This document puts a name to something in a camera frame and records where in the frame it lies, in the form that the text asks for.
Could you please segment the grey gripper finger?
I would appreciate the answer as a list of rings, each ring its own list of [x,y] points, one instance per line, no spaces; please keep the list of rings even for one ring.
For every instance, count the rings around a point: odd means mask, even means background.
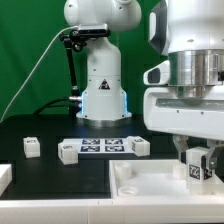
[[[174,135],[173,143],[178,152],[178,159],[181,163],[186,163],[186,151],[188,150],[188,136]]]
[[[215,170],[217,168],[218,156],[224,150],[224,141],[207,140],[208,152],[201,158],[203,170]]]

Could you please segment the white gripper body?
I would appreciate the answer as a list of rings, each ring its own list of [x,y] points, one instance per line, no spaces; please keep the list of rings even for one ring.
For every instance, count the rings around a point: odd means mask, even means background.
[[[176,97],[168,60],[146,71],[143,120],[151,131],[224,141],[224,86],[210,86],[202,99]]]

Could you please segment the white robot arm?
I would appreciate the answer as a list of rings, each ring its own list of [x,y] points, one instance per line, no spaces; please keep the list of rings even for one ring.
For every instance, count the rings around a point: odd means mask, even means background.
[[[95,124],[128,117],[121,54],[108,37],[134,29],[137,0],[66,0],[64,16],[76,51],[87,52],[87,87],[80,118]],[[224,0],[160,0],[149,16],[149,42],[166,61],[145,72],[146,127],[173,136],[180,159],[188,137],[204,138],[202,169],[224,149]]]

